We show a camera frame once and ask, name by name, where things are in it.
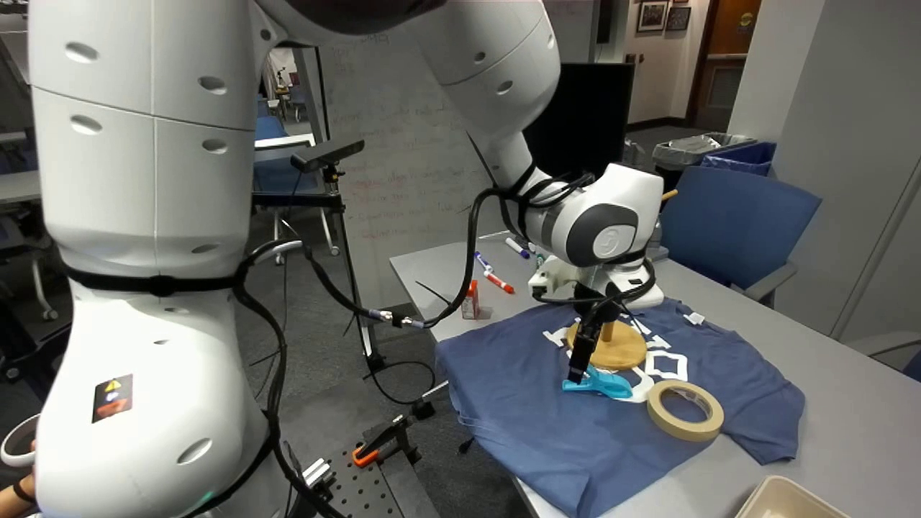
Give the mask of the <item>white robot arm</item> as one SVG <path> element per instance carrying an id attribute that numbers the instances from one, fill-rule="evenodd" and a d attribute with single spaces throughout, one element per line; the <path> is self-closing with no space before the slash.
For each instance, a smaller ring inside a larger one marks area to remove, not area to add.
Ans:
<path id="1" fill-rule="evenodd" d="M 256 139 L 277 50 L 398 35 L 451 101 L 512 212 L 607 304 L 654 290 L 663 185 L 621 165 L 564 181 L 526 126 L 562 74 L 542 0 L 30 0 L 44 227 L 71 324 L 37 415 L 41 518 L 197 518 L 279 448 L 235 314 L 260 211 L 317 204 L 328 153 Z"/>

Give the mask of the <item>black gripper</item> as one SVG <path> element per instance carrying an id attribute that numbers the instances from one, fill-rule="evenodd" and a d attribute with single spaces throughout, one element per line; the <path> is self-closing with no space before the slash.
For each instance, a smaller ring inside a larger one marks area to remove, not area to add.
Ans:
<path id="1" fill-rule="evenodd" d="M 589 355 L 597 350 L 602 324 L 625 314 L 627 304 L 641 296 L 641 290 L 638 289 L 618 290 L 617 286 L 607 286 L 604 290 L 592 290 L 587 286 L 578 286 L 574 296 L 575 296 L 575 314 L 581 324 L 575 324 L 571 336 L 574 355 L 571 355 L 566 381 L 578 382 L 589 365 Z"/>

